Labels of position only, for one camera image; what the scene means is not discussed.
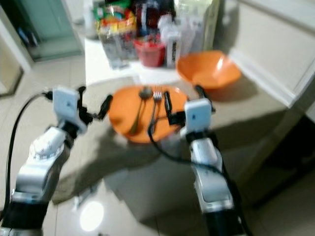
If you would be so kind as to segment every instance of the orange bowl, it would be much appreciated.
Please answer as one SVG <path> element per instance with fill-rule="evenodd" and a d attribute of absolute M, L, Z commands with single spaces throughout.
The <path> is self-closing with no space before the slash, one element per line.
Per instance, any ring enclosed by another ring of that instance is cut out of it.
<path fill-rule="evenodd" d="M 180 57 L 176 69 L 184 80 L 204 89 L 219 89 L 241 77 L 240 69 L 221 51 Z"/>

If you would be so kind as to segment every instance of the white countertop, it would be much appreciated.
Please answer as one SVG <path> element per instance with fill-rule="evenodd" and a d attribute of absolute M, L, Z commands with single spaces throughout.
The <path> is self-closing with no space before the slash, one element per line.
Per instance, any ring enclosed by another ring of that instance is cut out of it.
<path fill-rule="evenodd" d="M 98 40 L 85 39 L 85 64 L 87 86 L 122 77 L 132 77 L 137 84 L 169 84 L 180 80 L 175 69 L 145 67 L 139 61 L 113 70 Z"/>

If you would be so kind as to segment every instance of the kitchen counter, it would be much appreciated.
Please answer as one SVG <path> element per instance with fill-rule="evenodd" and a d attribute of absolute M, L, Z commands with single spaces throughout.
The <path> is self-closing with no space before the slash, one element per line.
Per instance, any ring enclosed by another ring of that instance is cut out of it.
<path fill-rule="evenodd" d="M 105 95 L 135 84 L 171 84 L 190 99 L 196 98 L 192 86 L 180 80 L 176 70 L 145 68 L 139 62 L 132 62 L 123 70 L 112 70 L 100 42 L 86 39 L 85 44 L 88 89 L 84 103 L 93 110 L 98 110 Z M 218 137 L 228 171 L 238 179 L 270 141 L 287 108 L 245 77 L 209 96 L 217 110 L 211 128 Z M 195 196 L 190 167 L 158 159 L 159 154 L 151 145 L 128 142 L 113 131 L 108 118 L 94 122 L 79 145 L 80 164 L 61 177 L 54 203 L 78 195 L 103 177 L 107 187 L 126 202 L 139 220 L 165 213 Z"/>

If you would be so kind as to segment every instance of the red container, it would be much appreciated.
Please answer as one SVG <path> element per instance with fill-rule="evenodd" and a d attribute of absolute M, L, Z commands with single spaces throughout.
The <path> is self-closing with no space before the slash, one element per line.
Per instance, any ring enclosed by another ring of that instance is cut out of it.
<path fill-rule="evenodd" d="M 148 67 L 159 67 L 164 63 L 165 45 L 154 42 L 134 40 L 134 46 L 141 63 Z"/>

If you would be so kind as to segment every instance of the tiled floor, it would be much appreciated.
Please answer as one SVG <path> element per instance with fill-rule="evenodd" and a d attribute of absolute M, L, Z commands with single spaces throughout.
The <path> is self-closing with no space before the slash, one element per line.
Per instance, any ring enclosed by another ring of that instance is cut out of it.
<path fill-rule="evenodd" d="M 64 85 L 78 87 L 85 82 L 85 62 L 82 57 L 61 61 L 42 62 L 24 76 L 14 97 L 0 100 L 0 206 L 3 205 L 4 173 L 8 140 L 13 122 L 24 101 L 46 87 Z M 31 104 L 17 131 L 12 160 L 12 188 L 16 174 L 25 162 L 32 140 L 55 122 L 52 105 L 44 99 Z M 80 152 L 75 146 L 73 153 Z M 69 159 L 62 174 L 75 165 Z M 248 223 L 255 236 L 310 236 L 315 232 L 315 175 L 290 189 L 260 211 L 247 210 Z M 72 201 L 50 205 L 44 222 L 45 236 L 203 236 L 206 235 L 198 212 L 179 211 L 155 217 L 145 224 L 138 223 L 128 207 L 102 183 L 97 194 L 88 199 L 77 211 Z"/>

